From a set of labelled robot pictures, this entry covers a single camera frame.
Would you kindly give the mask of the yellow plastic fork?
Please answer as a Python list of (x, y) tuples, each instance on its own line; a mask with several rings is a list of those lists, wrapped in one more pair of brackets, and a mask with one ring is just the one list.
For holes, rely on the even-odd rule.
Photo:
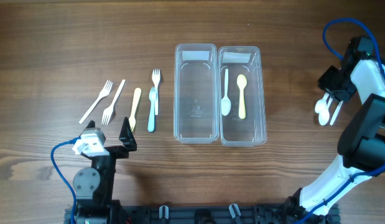
[(131, 107), (131, 114), (129, 117), (129, 124), (131, 127), (131, 131), (134, 131), (134, 128), (136, 125), (136, 111), (137, 111), (137, 107), (139, 105), (139, 100), (140, 100), (141, 94), (142, 94), (142, 90), (140, 88), (136, 88), (134, 90), (132, 107)]

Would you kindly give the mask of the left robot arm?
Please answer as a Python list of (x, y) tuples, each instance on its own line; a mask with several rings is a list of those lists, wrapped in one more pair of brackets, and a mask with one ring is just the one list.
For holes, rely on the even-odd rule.
[(127, 159), (137, 150), (128, 118), (124, 118), (119, 140), (120, 145), (105, 147), (104, 133), (90, 121), (73, 143), (75, 153), (89, 159), (91, 166), (79, 170), (73, 178), (75, 204), (69, 223), (132, 223), (120, 201), (112, 199), (116, 161)]

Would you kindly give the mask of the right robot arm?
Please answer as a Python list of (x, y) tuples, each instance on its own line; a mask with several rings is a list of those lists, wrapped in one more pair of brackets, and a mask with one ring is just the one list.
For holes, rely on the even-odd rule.
[(342, 132), (337, 156), (310, 185), (298, 189), (281, 208), (282, 223), (321, 223), (336, 202), (358, 184), (385, 172), (385, 61), (373, 38), (350, 39), (340, 68), (331, 66), (318, 87), (332, 100), (358, 94), (361, 107)]

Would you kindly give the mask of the white plastic spoon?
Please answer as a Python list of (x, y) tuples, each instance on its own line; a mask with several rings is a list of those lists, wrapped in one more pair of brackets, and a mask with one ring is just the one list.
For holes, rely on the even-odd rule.
[(330, 97), (325, 107), (321, 110), (321, 112), (319, 112), (318, 121), (322, 126), (326, 125), (329, 121), (329, 118), (330, 118), (329, 107), (332, 104), (332, 101), (333, 101), (333, 98)]
[(342, 104), (343, 104), (343, 101), (340, 101), (338, 106), (336, 107), (336, 109), (335, 109), (335, 111), (334, 111), (334, 113), (332, 115), (332, 118), (330, 120), (330, 125), (331, 126), (333, 126), (333, 124), (335, 123), (335, 121), (336, 121), (336, 119), (338, 117), (338, 114), (339, 114), (339, 112), (341, 110)]
[(314, 110), (317, 114), (321, 113), (323, 110), (327, 108), (328, 97), (329, 97), (329, 94), (325, 93), (323, 98), (316, 102)]

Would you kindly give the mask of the yellow plastic spoon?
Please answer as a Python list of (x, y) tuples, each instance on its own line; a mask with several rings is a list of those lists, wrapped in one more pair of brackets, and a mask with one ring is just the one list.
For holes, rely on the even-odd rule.
[(238, 114), (240, 119), (246, 118), (246, 106), (244, 101), (244, 89), (247, 85), (247, 79), (243, 74), (239, 74), (237, 77), (237, 86), (239, 88), (239, 109)]

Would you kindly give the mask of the white spoon crossing yellow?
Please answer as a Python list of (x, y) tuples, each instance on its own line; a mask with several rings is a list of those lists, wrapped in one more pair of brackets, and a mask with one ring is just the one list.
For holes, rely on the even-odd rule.
[(227, 116), (231, 110), (231, 101), (228, 98), (228, 83), (229, 83), (229, 71), (225, 70), (224, 80), (224, 97), (221, 99), (221, 113), (223, 116)]

